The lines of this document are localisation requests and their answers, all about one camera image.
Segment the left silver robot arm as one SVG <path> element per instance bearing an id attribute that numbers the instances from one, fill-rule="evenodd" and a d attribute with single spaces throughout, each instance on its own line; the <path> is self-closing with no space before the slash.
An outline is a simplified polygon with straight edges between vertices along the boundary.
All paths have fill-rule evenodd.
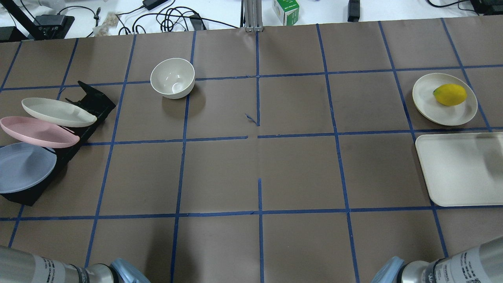
<path id="1" fill-rule="evenodd" d="M 32 253 L 1 246 L 2 283 L 149 283 L 131 263 L 117 258 L 82 268 Z"/>

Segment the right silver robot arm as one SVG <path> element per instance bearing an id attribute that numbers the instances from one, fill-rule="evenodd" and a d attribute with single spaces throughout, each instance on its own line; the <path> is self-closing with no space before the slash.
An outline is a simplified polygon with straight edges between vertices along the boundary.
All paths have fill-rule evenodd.
<path id="1" fill-rule="evenodd" d="M 393 257 L 377 272 L 372 283 L 501 283 L 503 238 L 497 237 L 454 256 L 433 262 L 405 263 Z"/>

